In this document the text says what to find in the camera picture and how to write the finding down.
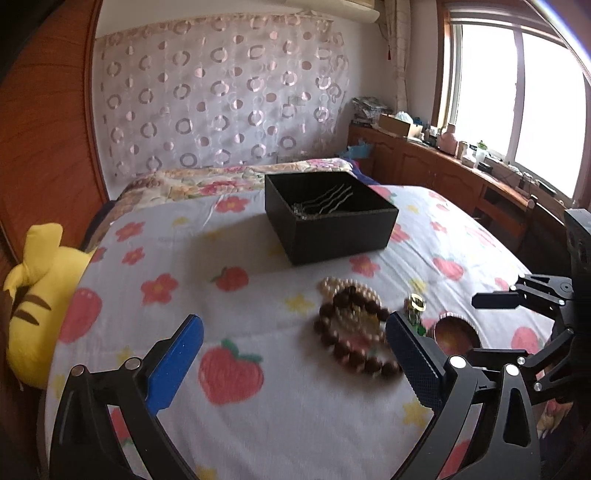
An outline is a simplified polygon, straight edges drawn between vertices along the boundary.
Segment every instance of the bed sheet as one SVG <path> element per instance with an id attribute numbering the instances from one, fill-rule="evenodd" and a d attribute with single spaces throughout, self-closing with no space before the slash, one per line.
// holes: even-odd
<path id="1" fill-rule="evenodd" d="M 126 213 L 163 203 L 261 190 L 267 173 L 289 171 L 351 172 L 352 166 L 341 158 L 322 158 L 256 167 L 178 168 L 146 174 L 127 185 L 116 205 L 93 233 L 86 251 L 96 248 L 111 224 Z"/>
<path id="2" fill-rule="evenodd" d="M 527 269 L 437 193 L 373 188 L 400 209 L 387 248 L 297 268 L 269 224 L 260 190 L 167 203 L 116 220 L 60 333 L 47 447 L 72 366 L 118 368 L 195 313 L 205 342 L 158 418 L 202 480 L 390 478 L 431 411 L 405 377 L 383 382 L 351 374 L 327 354 L 311 326 L 323 301 L 320 280 L 366 283 L 391 309 L 419 292 L 427 326 L 445 310 L 460 313 L 488 348 L 537 352 L 552 322 L 521 307 L 473 309 L 475 293 L 507 289 Z M 146 476 L 121 412 L 112 416 L 130 463 Z M 442 476 L 457 466 L 475 421 L 473 411 Z"/>

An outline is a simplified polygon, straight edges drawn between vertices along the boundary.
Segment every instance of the copper bowl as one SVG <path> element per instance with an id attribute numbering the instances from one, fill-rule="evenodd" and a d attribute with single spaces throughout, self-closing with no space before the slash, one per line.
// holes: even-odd
<path id="1" fill-rule="evenodd" d="M 462 315 L 445 312 L 426 333 L 435 340 L 446 355 L 466 355 L 473 348 L 481 348 L 480 337 L 472 323 Z"/>

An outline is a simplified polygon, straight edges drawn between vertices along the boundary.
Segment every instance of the open black box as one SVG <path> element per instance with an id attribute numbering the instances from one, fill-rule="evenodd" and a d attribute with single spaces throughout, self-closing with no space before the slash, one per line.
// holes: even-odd
<path id="1" fill-rule="evenodd" d="M 306 220 L 293 212 L 293 204 L 343 184 L 353 196 L 337 211 Z M 265 211 L 292 265 L 383 249 L 398 216 L 394 205 L 344 171 L 266 175 Z"/>

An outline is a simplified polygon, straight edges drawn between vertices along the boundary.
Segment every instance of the air conditioner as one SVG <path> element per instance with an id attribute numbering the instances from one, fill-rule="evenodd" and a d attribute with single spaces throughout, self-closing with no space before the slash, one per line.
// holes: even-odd
<path id="1" fill-rule="evenodd" d="M 359 23 L 374 23 L 379 17 L 379 12 L 373 8 L 374 0 L 286 0 L 285 5 L 347 18 Z"/>

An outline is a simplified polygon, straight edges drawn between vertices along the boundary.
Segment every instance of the wooden dresser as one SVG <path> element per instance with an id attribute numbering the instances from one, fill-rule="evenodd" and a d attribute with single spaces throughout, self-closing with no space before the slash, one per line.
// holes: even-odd
<path id="1" fill-rule="evenodd" d="M 363 173 L 386 185 L 418 185 L 443 195 L 489 228 L 493 223 L 519 243 L 528 220 L 528 200 L 511 187 L 475 168 L 462 165 L 435 148 L 371 128 L 349 127 L 349 145 L 374 145 L 371 157 L 359 162 Z"/>

